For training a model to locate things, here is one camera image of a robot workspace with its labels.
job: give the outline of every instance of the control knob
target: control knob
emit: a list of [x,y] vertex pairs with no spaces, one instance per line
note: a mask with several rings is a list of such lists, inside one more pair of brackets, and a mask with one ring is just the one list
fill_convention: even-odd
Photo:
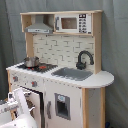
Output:
[[13,77],[13,80],[14,80],[14,82],[17,82],[18,81],[18,77],[17,76],[14,76]]
[[32,87],[36,87],[37,86],[37,82],[36,81],[33,81],[32,82]]

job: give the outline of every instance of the microwave door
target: microwave door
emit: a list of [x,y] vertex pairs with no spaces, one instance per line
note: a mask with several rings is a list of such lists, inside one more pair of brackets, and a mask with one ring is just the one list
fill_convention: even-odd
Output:
[[56,32],[79,33],[79,15],[56,15]]

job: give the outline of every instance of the burner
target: burner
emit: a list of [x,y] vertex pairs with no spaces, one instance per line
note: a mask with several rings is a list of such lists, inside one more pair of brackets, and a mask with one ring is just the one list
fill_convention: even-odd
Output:
[[52,65],[52,64],[45,64],[45,63],[40,63],[39,66],[36,67],[26,67],[24,64],[17,66],[17,68],[22,68],[25,70],[31,70],[31,71],[35,71],[35,72],[46,72],[49,71],[50,69],[53,69],[57,67],[57,65]]

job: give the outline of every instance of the faucet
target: faucet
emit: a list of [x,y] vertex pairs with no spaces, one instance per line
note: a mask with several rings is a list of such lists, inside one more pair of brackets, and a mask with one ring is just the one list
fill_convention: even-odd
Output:
[[76,64],[77,69],[80,69],[80,70],[86,68],[86,62],[85,62],[85,63],[82,63],[82,62],[81,62],[81,56],[82,56],[82,54],[87,54],[87,55],[90,57],[90,64],[91,64],[91,65],[94,64],[92,55],[91,55],[88,51],[81,51],[81,52],[79,53],[79,55],[78,55],[78,62],[77,62],[77,64]]

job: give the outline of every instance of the oven door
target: oven door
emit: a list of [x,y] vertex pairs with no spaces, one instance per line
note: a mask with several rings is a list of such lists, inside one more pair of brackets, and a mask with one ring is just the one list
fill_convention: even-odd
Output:
[[[19,87],[20,86],[12,85],[11,89],[13,91]],[[35,106],[35,108],[30,112],[30,114],[37,122],[38,128],[41,128],[40,95],[33,92],[32,90],[30,91],[29,89],[26,89],[26,88],[22,88],[22,89],[24,92],[31,93],[28,97],[26,97],[26,101],[28,104],[28,108],[32,108],[33,105]]]
[[79,33],[79,14],[55,15],[56,32]]

